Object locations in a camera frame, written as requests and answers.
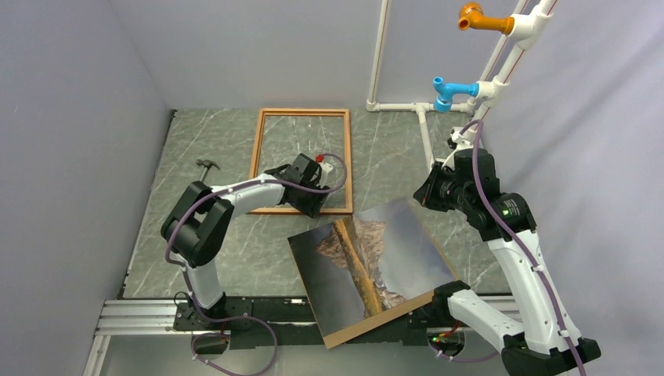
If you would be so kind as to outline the glossy mountain landscape photo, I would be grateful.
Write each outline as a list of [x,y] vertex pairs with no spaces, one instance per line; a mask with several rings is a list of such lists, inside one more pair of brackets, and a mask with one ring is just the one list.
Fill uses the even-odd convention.
[[425,306],[457,280],[406,198],[287,241],[328,349]]

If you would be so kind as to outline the wooden picture frame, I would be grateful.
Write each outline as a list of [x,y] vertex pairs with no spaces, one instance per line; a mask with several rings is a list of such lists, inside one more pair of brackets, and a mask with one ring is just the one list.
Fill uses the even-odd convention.
[[347,168],[347,178],[345,180],[345,203],[342,208],[323,208],[321,215],[351,215],[353,213],[352,202],[352,144],[350,114],[348,109],[320,109],[320,108],[262,108],[258,114],[257,128],[254,137],[254,146],[251,156],[250,177],[258,175],[258,166],[261,156],[261,146],[263,135],[265,134],[265,121],[269,116],[290,116],[290,117],[332,117],[341,118],[343,121],[343,158]]

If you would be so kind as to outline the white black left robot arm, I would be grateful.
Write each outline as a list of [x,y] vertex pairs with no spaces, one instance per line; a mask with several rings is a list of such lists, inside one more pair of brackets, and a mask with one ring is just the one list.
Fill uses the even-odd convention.
[[190,183],[161,226],[165,260],[178,266],[187,286],[194,319],[213,329],[228,317],[226,293],[218,279],[215,258],[230,223],[259,208],[287,205],[310,218],[319,216],[330,193],[334,166],[330,153],[310,158],[299,154],[290,164],[265,170],[249,180],[225,186]]

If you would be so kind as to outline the blue pipe elbow fitting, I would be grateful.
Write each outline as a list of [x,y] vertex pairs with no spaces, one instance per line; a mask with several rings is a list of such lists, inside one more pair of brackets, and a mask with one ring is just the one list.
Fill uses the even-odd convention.
[[479,94],[479,83],[459,84],[445,82],[442,77],[435,77],[432,80],[434,90],[438,93],[433,103],[434,110],[447,113],[452,110],[453,97],[464,94],[470,97],[476,97]]

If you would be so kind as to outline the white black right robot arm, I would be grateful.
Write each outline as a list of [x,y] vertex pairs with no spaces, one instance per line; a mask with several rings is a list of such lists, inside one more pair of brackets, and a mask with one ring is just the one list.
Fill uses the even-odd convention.
[[523,196],[501,191],[492,154],[465,149],[454,153],[452,167],[436,161],[413,197],[429,210],[465,215],[503,270],[521,317],[511,319],[457,281],[434,290],[436,322],[481,335],[509,375],[585,374],[585,364],[601,357],[597,341],[580,333],[560,302],[532,211]]

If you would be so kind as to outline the orange pipe elbow fitting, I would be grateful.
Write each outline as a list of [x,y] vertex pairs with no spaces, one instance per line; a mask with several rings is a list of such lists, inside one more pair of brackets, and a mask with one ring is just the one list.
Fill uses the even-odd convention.
[[477,2],[468,2],[459,11],[457,27],[461,31],[468,29],[499,31],[501,34],[509,35],[515,25],[512,16],[504,18],[489,17],[484,14],[483,8]]

